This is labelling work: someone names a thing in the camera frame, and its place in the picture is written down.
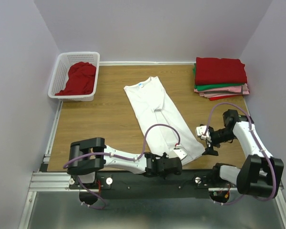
stack of folded clothes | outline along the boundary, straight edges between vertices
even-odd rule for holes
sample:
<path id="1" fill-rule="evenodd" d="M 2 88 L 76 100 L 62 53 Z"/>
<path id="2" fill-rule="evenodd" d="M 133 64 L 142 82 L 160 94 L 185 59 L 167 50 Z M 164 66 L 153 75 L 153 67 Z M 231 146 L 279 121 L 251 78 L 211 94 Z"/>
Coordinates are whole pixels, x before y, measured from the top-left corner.
<path id="1" fill-rule="evenodd" d="M 245 65 L 239 59 L 197 57 L 194 75 L 194 91 L 211 101 L 249 94 Z"/>

cable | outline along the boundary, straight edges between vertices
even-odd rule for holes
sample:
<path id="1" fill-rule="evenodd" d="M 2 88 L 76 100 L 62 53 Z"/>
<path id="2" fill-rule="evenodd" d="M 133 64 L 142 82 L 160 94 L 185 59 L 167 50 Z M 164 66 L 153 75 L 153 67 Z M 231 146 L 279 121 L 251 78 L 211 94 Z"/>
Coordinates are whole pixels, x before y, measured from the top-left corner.
<path id="1" fill-rule="evenodd" d="M 82 187 L 83 189 L 85 189 L 87 192 L 91 193 L 92 195 L 96 196 L 98 199 L 100 199 L 100 200 L 104 203 L 104 205 L 103 205 L 102 207 L 95 207 L 95 206 L 93 206 L 93 205 L 86 204 L 85 202 L 82 202 L 82 204 L 88 206 L 89 208 L 93 208 L 93 209 L 98 209 L 98 210 L 104 209 L 104 208 L 107 206 L 106 201 L 105 201 L 100 195 L 98 195 L 98 194 L 96 194 L 95 192 L 92 192 L 90 189 L 88 189 L 88 188 L 82 183 L 80 177 L 77 177 L 77 178 L 78 178 L 78 182 L 80 183 L 80 185 L 81 185 L 81 187 Z"/>
<path id="2" fill-rule="evenodd" d="M 230 189 L 231 189 L 231 185 L 230 184 L 228 184 L 228 186 L 229 186 L 229 189 L 228 189 L 228 192 L 227 192 L 227 194 L 225 195 L 225 198 L 228 198 L 228 197 L 230 197 Z"/>
<path id="3" fill-rule="evenodd" d="M 100 180 L 98 180 L 96 183 L 99 185 L 99 193 L 101 193 L 101 182 L 100 182 Z"/>
<path id="4" fill-rule="evenodd" d="M 178 136 L 178 143 L 177 143 L 176 145 L 180 145 L 180 135 L 179 135 L 178 131 L 177 131 L 175 128 L 171 127 L 170 125 L 166 125 L 166 124 L 154 124 L 154 125 L 150 126 L 150 127 L 147 129 L 147 131 L 146 131 L 146 133 L 145 133 L 145 135 L 144 135 L 144 141 L 143 141 L 142 152 L 141 152 L 141 154 L 140 154 L 137 158 L 128 158 L 128 157 L 124 157 L 124 156 L 120 156 L 120 155 L 113 155 L 113 156 L 114 156 L 114 157 L 117 157 L 117 158 L 121 158 L 121 159 L 127 160 L 127 161 L 139 160 L 141 157 L 143 157 L 143 155 L 144 155 L 144 153 L 145 153 L 147 134 L 148 134 L 148 132 L 149 132 L 152 128 L 154 128 L 155 126 L 165 126 L 165 127 L 168 127 L 168 128 L 171 128 L 172 130 L 174 130 L 175 133 L 176 133 L 177 136 Z M 91 156 L 94 156 L 94 155 L 111 156 L 110 153 L 104 153 L 104 152 L 97 152 L 97 153 L 93 152 L 93 153 L 89 153 L 89 154 L 84 154 L 84 155 L 78 156 L 78 157 L 73 158 L 72 160 L 68 161 L 66 164 L 63 165 L 63 168 L 65 168 L 65 169 L 68 168 L 68 166 L 69 166 L 70 164 L 72 164 L 73 162 L 75 162 L 75 161 L 77 161 L 77 160 L 79 160 L 79 159 L 82 159 L 82 158 L 85 158 L 85 157 L 91 157 Z M 105 200 L 104 200 L 101 196 L 99 196 L 98 194 L 96 194 L 96 193 L 90 191 L 90 190 L 82 183 L 82 181 L 80 180 L 79 176 L 78 176 L 78 181 L 79 181 L 79 183 L 80 183 L 80 185 L 81 185 L 81 187 L 82 187 L 83 189 L 85 189 L 86 191 L 88 191 L 88 192 L 91 193 L 92 195 L 96 196 L 98 199 L 100 199 L 100 200 L 104 203 L 104 206 L 103 206 L 103 207 L 94 207 L 94 206 L 88 205 L 88 204 L 86 204 L 86 203 L 84 203 L 84 202 L 83 202 L 82 204 L 87 205 L 88 207 L 93 208 L 93 209 L 104 209 L 104 208 L 106 207 L 106 202 L 105 202 Z"/>
<path id="5" fill-rule="evenodd" d="M 229 197 L 231 196 L 231 192 L 230 192 L 230 189 L 231 189 L 231 185 L 229 184 L 229 189 L 228 189 L 228 194 L 229 194 Z M 215 200 L 213 200 L 214 203 L 217 203 L 217 204 L 220 204 L 220 205 L 232 205 L 232 204 L 235 204 L 237 203 L 238 201 L 240 201 L 245 195 L 241 195 L 239 198 L 231 201 L 231 202 L 228 202 L 228 203 L 221 203 L 221 202 L 217 202 Z"/>
<path id="6" fill-rule="evenodd" d="M 267 156 L 265 150 L 263 149 L 263 147 L 262 147 L 261 144 L 259 143 L 259 141 L 258 141 L 256 135 L 254 134 L 254 131 L 253 131 L 253 129 L 252 129 L 251 118 L 250 118 L 249 114 L 248 114 L 246 111 L 244 111 L 242 108 L 240 108 L 239 106 L 237 106 L 237 105 L 235 105 L 235 104 L 227 103 L 227 102 L 223 102 L 223 103 L 219 103 L 219 104 L 215 105 L 215 106 L 212 108 L 212 110 L 211 110 L 211 112 L 210 112 L 210 114 L 209 114 L 208 123 L 207 123 L 206 130 L 205 130 L 204 135 L 206 135 L 206 133 L 208 132 L 208 129 L 209 129 L 209 126 L 210 126 L 210 122 L 211 122 L 211 116 L 212 116 L 212 113 L 213 113 L 214 109 L 215 109 L 216 107 L 218 107 L 218 106 L 220 106 L 220 105 L 224 105 L 224 104 L 227 104 L 227 105 L 231 105 L 231 106 L 233 106 L 233 107 L 236 107 L 237 109 L 239 109 L 240 111 L 242 111 L 242 112 L 246 115 L 246 117 L 247 117 L 247 119 L 248 119 L 248 122 L 249 122 L 249 131 L 250 131 L 250 133 L 251 133 L 251 135 L 252 135 L 252 138 L 254 139 L 254 141 L 255 141 L 255 143 L 256 143 L 258 149 L 260 150 L 260 152 L 263 154 L 264 158 L 266 159 L 266 161 L 267 161 L 267 163 L 268 163 L 268 165 L 269 165 L 269 168 L 270 168 L 271 176 L 272 176 L 272 192 L 271 192 L 270 196 L 267 197 L 267 198 L 259 198 L 259 197 L 255 197 L 255 198 L 258 199 L 258 200 L 261 200 L 261 201 L 271 200 L 271 199 L 275 196 L 275 194 L 276 194 L 276 174 L 275 174 L 275 171 L 274 171 L 274 168 L 273 168 L 273 165 L 272 165 L 270 159 L 268 158 L 268 156 Z M 236 200 L 234 200 L 234 201 L 232 201 L 232 202 L 230 202 L 230 203 L 225 203 L 224 205 L 234 204 L 234 203 L 238 202 L 241 198 L 243 198 L 243 196 L 241 196 L 240 198 L 238 198 L 238 199 L 236 199 Z"/>

red clothing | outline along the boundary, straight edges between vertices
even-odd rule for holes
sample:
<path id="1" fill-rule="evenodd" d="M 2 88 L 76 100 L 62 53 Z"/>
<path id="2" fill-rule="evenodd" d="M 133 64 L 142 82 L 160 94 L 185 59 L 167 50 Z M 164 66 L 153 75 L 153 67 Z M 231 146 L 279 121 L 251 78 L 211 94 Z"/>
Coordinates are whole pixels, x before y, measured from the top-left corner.
<path id="1" fill-rule="evenodd" d="M 247 83 L 245 65 L 239 59 L 196 58 L 196 85 Z"/>
<path id="2" fill-rule="evenodd" d="M 93 92 L 96 67 L 90 63 L 79 62 L 71 66 L 64 90 L 55 95 L 82 95 Z"/>
<path id="3" fill-rule="evenodd" d="M 211 98 L 209 98 L 209 100 L 210 100 L 210 101 L 214 101 L 214 100 L 230 98 L 230 97 L 238 96 L 238 95 L 239 95 L 239 94 L 225 95 L 225 96 L 218 96 L 218 97 L 211 97 Z"/>

green folded shirt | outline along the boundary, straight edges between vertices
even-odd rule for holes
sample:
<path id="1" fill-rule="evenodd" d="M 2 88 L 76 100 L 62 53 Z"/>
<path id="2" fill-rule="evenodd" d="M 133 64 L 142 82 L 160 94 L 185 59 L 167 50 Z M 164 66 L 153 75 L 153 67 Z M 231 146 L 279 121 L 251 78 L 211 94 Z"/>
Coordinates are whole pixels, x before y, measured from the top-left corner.
<path id="1" fill-rule="evenodd" d="M 195 76 L 196 75 L 196 63 L 194 63 L 193 73 Z M 196 84 L 194 84 L 194 88 L 200 92 L 200 91 L 209 90 L 209 89 L 213 89 L 213 88 L 240 86 L 240 85 L 243 85 L 243 83 L 218 83 L 218 84 L 207 84 L 207 85 L 196 85 Z"/>

folded clothes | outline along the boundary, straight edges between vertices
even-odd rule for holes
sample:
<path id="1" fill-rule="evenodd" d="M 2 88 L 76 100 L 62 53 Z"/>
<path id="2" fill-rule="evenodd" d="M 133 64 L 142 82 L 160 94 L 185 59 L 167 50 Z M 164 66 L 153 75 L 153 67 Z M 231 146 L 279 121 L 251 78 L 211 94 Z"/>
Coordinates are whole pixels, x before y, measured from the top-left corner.
<path id="1" fill-rule="evenodd" d="M 195 84 L 247 83 L 245 65 L 239 59 L 196 58 Z"/>
<path id="2" fill-rule="evenodd" d="M 86 62 L 72 65 L 68 71 L 68 81 L 64 90 L 55 95 L 91 94 L 94 88 L 96 67 Z"/>
<path id="3" fill-rule="evenodd" d="M 209 90 L 204 91 L 198 91 L 197 89 L 194 89 L 194 92 L 196 93 L 226 93 L 226 92 L 233 92 L 233 93 L 241 93 L 242 91 L 248 91 L 247 84 L 243 84 L 242 86 L 231 86 L 231 87 L 221 87 L 221 88 L 213 88 Z"/>
<path id="4" fill-rule="evenodd" d="M 193 68 L 194 76 L 196 75 L 196 63 L 194 64 Z M 194 88 L 199 91 L 203 92 L 205 90 L 217 89 L 217 88 L 227 88 L 227 87 L 237 87 L 244 85 L 243 83 L 218 83 L 218 84 L 208 84 L 208 85 L 196 85 L 194 84 Z"/>
<path id="5" fill-rule="evenodd" d="M 212 97 L 212 98 L 209 98 L 209 100 L 214 101 L 214 100 L 225 99 L 225 98 L 230 98 L 230 97 L 234 97 L 234 96 L 238 96 L 238 94 Z"/>
<path id="6" fill-rule="evenodd" d="M 249 94 L 249 91 L 244 91 L 242 93 L 214 93 L 214 94 L 204 94 L 204 95 L 201 95 L 201 97 L 205 97 L 205 98 L 211 98 L 211 97 L 216 97 L 216 96 L 225 96 L 225 95 L 235 95 L 235 94 Z"/>

